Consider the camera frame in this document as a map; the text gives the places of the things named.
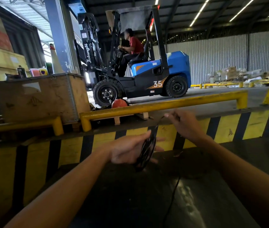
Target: forklift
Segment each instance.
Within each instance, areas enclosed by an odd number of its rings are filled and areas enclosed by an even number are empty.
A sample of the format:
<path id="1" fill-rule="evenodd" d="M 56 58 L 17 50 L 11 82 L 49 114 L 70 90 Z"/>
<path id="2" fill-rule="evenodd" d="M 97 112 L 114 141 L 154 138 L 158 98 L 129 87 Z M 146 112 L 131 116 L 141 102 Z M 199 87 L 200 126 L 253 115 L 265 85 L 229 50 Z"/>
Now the forklift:
<path id="1" fill-rule="evenodd" d="M 86 85 L 93 90 L 95 103 L 110 106 L 118 98 L 136 98 L 162 95 L 179 98 L 186 94 L 191 85 L 189 56 L 182 51 L 165 52 L 157 5 L 106 11 L 112 35 L 110 59 L 107 65 L 102 61 L 98 44 L 98 25 L 91 13 L 78 14 L 78 21 L 84 49 L 79 54 L 86 61 Z M 150 27 L 154 24 L 159 45 L 160 59 L 155 60 Z M 128 54 L 118 49 L 121 33 L 125 29 L 145 30 L 144 53 L 129 62 L 132 77 L 118 75 L 123 56 Z"/>

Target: forklift headlight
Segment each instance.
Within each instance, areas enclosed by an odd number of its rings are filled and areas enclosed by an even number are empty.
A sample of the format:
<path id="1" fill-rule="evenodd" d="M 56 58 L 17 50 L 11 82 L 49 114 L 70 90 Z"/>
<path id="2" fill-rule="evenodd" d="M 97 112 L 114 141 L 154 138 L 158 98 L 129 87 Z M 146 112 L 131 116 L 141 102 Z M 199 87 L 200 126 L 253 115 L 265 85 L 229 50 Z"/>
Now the forklift headlight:
<path id="1" fill-rule="evenodd" d="M 88 72 L 85 72 L 85 75 L 86 75 L 86 82 L 87 82 L 88 84 L 91 84 L 90 77 L 89 77 L 89 73 L 88 73 Z"/>

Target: black pants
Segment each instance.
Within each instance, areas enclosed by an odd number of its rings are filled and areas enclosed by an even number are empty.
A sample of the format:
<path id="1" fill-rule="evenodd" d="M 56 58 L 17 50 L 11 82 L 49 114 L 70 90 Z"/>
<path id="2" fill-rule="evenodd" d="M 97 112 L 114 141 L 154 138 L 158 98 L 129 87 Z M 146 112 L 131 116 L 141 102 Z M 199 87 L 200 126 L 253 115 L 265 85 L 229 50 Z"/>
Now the black pants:
<path id="1" fill-rule="evenodd" d="M 126 72 L 129 61 L 137 57 L 137 55 L 138 55 L 137 53 L 124 55 L 124 57 L 122 58 L 119 70 L 118 70 L 118 74 L 120 77 L 125 76 L 125 72 Z"/>

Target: yellow and black stripes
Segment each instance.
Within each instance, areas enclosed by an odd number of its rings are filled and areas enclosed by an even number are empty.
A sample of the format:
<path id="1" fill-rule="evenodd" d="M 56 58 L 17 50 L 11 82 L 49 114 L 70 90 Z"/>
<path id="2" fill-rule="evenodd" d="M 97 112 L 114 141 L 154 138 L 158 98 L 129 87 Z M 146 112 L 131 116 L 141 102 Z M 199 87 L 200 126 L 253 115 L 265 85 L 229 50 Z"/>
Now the yellow and black stripes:
<path id="1" fill-rule="evenodd" d="M 199 123 L 218 143 L 269 136 L 269 110 L 205 118 Z M 61 165 L 83 161 L 106 142 L 154 129 L 144 127 L 0 148 L 0 218 L 11 208 L 18 211 L 26 206 Z M 164 150 L 195 146 L 178 134 L 173 125 L 159 125 L 156 133 L 166 138 L 158 143 Z"/>

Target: number 35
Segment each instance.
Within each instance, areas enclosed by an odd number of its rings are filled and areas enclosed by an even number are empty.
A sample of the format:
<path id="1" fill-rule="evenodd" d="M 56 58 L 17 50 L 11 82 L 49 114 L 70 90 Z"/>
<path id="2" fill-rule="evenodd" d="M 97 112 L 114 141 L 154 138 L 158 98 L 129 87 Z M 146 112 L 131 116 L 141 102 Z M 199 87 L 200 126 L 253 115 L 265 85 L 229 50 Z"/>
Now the number 35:
<path id="1" fill-rule="evenodd" d="M 161 81 L 154 81 L 154 87 L 162 87 Z"/>

